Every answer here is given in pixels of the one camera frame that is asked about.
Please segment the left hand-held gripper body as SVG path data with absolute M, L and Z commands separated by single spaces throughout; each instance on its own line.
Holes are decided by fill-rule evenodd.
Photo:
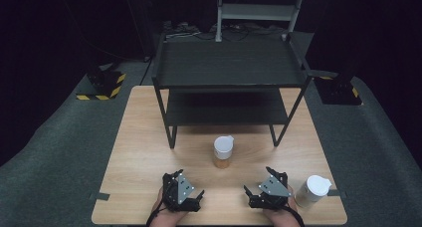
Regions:
M 197 212 L 201 208 L 200 202 L 195 202 L 194 198 L 189 197 L 195 187 L 183 173 L 176 178 L 171 178 L 170 174 L 165 173 L 162 180 L 162 201 L 170 211 Z

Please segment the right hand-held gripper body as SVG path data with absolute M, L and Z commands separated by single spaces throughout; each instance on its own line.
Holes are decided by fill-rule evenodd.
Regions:
M 281 179 L 269 176 L 259 185 L 261 193 L 249 198 L 251 208 L 262 208 L 271 210 L 280 210 L 287 203 L 292 192 L 288 188 L 288 176 L 285 172 L 280 173 Z

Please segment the orange-filled jar with white lid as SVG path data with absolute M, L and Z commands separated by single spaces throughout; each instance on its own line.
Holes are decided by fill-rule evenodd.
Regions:
M 231 135 L 219 136 L 214 141 L 214 164 L 218 168 L 227 168 L 230 165 L 234 147 L 234 137 Z

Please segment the black two-tier shelf rack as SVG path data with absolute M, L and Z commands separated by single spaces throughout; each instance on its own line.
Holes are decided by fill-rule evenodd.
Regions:
M 279 145 L 316 77 L 295 33 L 285 41 L 168 42 L 151 74 L 170 147 L 192 125 L 266 125 Z

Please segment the person's right hand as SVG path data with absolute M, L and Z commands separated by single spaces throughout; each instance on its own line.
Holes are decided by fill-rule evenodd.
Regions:
M 287 207 L 297 212 L 297 206 L 294 197 L 289 197 Z M 264 209 L 263 214 L 273 223 L 274 227 L 301 227 L 297 218 L 291 211 L 280 209 L 270 210 Z

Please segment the black base with hazard stripes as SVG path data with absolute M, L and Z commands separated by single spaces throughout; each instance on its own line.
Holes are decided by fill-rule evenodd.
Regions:
M 360 106 L 362 104 L 351 79 L 316 77 L 314 82 L 321 101 L 326 105 Z
M 125 79 L 122 72 L 100 72 L 98 75 L 88 75 L 89 91 L 76 92 L 76 99 L 80 101 L 108 101 L 115 99 L 120 92 Z

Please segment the grey metal stand frame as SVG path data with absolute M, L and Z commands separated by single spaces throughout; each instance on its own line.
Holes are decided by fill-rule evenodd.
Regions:
M 263 4 L 231 4 L 217 0 L 217 24 L 215 41 L 222 41 L 222 21 L 234 20 L 261 20 L 285 21 L 288 29 L 282 35 L 283 40 L 295 29 L 301 11 L 303 0 L 296 0 L 294 5 L 263 5 Z

